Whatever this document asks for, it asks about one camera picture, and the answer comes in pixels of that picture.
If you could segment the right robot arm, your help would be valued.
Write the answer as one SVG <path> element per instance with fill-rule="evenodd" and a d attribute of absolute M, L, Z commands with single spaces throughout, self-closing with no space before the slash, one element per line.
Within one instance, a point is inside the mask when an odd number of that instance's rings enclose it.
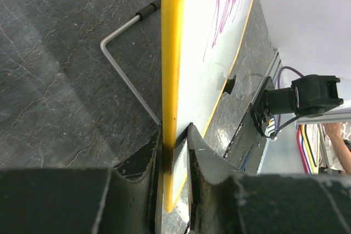
<path fill-rule="evenodd" d="M 294 114 L 294 117 L 276 131 L 266 135 L 268 120 L 276 115 Z M 275 89 L 267 77 L 251 106 L 253 124 L 262 137 L 273 139 L 289 124 L 297 121 L 307 124 L 350 119 L 350 80 L 336 76 L 307 75 L 295 79 L 287 88 Z"/>

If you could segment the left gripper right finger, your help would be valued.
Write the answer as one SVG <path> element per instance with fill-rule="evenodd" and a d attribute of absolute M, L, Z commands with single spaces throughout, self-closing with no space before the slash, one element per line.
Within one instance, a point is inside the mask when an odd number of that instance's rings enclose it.
<path fill-rule="evenodd" d="M 191 233 L 350 233 L 350 177 L 248 175 L 188 126 Z"/>

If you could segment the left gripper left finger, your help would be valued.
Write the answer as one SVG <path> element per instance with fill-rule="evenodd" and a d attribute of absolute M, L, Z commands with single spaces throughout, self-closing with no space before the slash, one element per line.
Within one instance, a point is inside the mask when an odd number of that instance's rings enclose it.
<path fill-rule="evenodd" d="M 1 233 L 160 233 L 162 130 L 112 168 L 1 170 Z"/>

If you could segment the yellow framed whiteboard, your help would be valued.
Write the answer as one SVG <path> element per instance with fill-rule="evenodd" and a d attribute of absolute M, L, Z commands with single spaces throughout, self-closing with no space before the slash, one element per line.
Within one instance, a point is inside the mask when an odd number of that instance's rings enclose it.
<path fill-rule="evenodd" d="M 188 125 L 201 136 L 220 101 L 253 0 L 161 0 L 163 207 L 171 212 L 187 178 Z"/>

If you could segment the person forearm in background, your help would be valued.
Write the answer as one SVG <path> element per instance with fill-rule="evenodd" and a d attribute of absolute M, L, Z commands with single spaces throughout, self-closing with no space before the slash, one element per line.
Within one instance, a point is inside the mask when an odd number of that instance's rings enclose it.
<path fill-rule="evenodd" d="M 341 134 L 340 123 L 325 123 L 326 135 L 330 138 L 336 156 L 346 174 L 350 175 L 350 150 L 345 144 Z"/>

